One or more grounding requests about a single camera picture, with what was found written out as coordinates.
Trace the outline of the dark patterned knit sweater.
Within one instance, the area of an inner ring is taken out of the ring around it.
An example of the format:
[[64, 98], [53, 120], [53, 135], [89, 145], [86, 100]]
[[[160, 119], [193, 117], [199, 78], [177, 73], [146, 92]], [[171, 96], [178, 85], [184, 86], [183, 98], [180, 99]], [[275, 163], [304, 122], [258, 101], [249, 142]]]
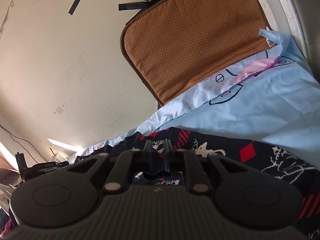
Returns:
[[303, 197], [302, 211], [295, 227], [309, 239], [319, 239], [319, 168], [278, 146], [170, 127], [149, 135], [136, 132], [114, 146], [108, 142], [89, 146], [75, 160], [82, 161], [99, 153], [117, 157], [125, 150], [143, 149], [148, 140], [152, 142], [152, 151], [156, 155], [155, 175], [137, 172], [133, 180], [135, 184], [183, 185], [181, 175], [169, 174], [164, 170], [163, 151], [166, 140], [170, 140], [174, 149], [190, 150], [199, 158], [217, 153], [295, 186]]

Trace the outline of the white enamel mug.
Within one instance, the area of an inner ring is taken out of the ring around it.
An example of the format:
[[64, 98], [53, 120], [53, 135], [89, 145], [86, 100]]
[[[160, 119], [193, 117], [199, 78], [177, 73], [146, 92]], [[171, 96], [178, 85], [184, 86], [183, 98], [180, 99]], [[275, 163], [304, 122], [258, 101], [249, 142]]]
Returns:
[[51, 162], [62, 163], [66, 161], [66, 159], [59, 152], [54, 152], [51, 147], [50, 147], [50, 151], [53, 155], [50, 159]]

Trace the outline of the light blue cartoon bedsheet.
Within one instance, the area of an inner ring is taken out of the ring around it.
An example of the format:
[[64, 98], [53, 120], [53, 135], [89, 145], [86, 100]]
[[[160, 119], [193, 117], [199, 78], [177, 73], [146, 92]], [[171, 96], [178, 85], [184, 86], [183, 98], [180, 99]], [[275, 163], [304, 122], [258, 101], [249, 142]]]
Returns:
[[88, 146], [86, 156], [135, 132], [169, 127], [279, 146], [319, 165], [319, 83], [290, 35], [262, 29], [274, 47], [197, 83], [133, 130]]

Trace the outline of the brown padded cushion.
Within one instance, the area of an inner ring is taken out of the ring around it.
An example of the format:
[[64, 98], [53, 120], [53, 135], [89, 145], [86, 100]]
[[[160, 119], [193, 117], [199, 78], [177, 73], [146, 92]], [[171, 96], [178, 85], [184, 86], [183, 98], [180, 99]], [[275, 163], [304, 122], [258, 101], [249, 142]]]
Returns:
[[159, 0], [121, 34], [121, 52], [160, 105], [268, 48], [258, 0]]

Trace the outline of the small pink wall sticker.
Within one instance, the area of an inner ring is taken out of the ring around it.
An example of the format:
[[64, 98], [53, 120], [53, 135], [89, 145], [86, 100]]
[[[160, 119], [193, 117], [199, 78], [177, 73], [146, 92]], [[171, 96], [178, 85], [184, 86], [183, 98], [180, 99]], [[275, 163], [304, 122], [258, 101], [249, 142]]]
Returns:
[[63, 109], [62, 109], [61, 107], [58, 107], [58, 108], [56, 109], [56, 111], [57, 111], [57, 113], [61, 114], [61, 113], [63, 112]]

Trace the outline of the white window frame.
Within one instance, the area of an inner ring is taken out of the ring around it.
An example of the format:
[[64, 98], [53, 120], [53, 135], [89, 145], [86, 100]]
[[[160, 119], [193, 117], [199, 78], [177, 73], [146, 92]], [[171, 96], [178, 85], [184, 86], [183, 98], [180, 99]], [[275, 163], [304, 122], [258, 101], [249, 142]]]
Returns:
[[319, 0], [258, 0], [271, 29], [293, 36], [313, 72], [319, 70]]

